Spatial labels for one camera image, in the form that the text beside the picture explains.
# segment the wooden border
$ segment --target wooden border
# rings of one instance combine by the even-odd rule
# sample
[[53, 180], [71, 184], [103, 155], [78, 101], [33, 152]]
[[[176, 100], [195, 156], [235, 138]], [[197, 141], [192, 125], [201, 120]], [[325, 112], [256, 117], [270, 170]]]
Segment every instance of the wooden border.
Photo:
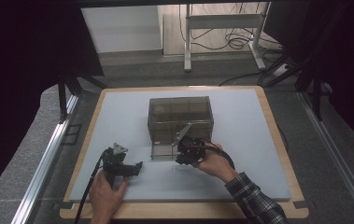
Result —
[[[266, 95], [261, 87], [258, 86], [233, 86], [233, 87], [154, 87], [154, 88], [124, 88], [124, 89], [106, 89], [101, 92], [98, 100], [89, 130], [87, 131], [82, 150], [80, 151], [77, 165], [71, 176], [68, 189], [66, 191], [64, 202], [69, 203], [69, 195], [78, 177], [80, 166], [83, 163], [87, 152], [92, 131], [95, 127], [98, 115], [101, 110], [102, 102], [108, 92], [122, 91], [216, 91], [216, 90], [246, 90], [256, 91], [262, 106], [263, 114], [269, 126], [270, 133], [276, 146], [278, 157], [281, 161], [284, 173], [290, 186], [291, 199], [278, 202], [284, 209], [287, 218], [305, 218], [308, 216], [308, 208], [296, 209], [294, 202], [304, 201], [304, 196], [300, 189], [296, 175], [290, 164], [290, 158], [284, 147], [281, 135], [276, 126]], [[75, 203], [72, 209], [61, 209], [62, 218], [74, 218], [78, 211], [78, 203]], [[92, 207], [90, 203], [85, 203], [81, 218], [92, 217]], [[114, 218], [144, 219], [144, 218], [245, 218], [241, 209], [236, 203], [122, 203]]]

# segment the transparent plastic box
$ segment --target transparent plastic box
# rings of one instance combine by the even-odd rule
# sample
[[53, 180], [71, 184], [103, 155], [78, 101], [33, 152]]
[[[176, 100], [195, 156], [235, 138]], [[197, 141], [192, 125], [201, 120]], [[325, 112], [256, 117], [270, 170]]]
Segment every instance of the transparent plastic box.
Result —
[[148, 127], [153, 160], [174, 160], [177, 133], [192, 124], [186, 135], [211, 140], [214, 120], [208, 96], [157, 98], [149, 101]]

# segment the white wall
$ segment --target white wall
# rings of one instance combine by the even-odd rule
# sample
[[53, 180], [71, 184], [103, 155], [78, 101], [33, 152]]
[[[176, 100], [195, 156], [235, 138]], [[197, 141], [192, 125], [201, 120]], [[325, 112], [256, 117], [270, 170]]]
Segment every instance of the white wall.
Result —
[[83, 8], [98, 53], [162, 48], [156, 6]]

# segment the hand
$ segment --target hand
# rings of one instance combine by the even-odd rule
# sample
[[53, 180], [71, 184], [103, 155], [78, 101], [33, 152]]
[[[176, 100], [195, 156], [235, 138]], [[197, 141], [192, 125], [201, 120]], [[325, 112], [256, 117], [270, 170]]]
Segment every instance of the hand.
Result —
[[125, 177], [117, 191], [113, 191], [106, 180], [106, 172], [100, 171], [92, 182], [90, 201], [92, 202], [92, 224], [109, 223], [113, 214], [118, 210], [128, 178]]
[[225, 158], [223, 158], [219, 153], [208, 149], [205, 150], [205, 158], [202, 161], [193, 163], [192, 166], [204, 171], [208, 175], [218, 177], [224, 183], [229, 183], [238, 176], [236, 170], [232, 168], [230, 163]]

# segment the plaid shirt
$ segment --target plaid shirt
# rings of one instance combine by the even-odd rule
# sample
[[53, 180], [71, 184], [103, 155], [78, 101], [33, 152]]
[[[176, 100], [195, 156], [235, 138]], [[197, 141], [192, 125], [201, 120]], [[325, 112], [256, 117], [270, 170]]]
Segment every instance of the plaid shirt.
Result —
[[225, 187], [251, 223], [288, 223], [282, 207], [264, 195], [245, 173], [239, 174]]

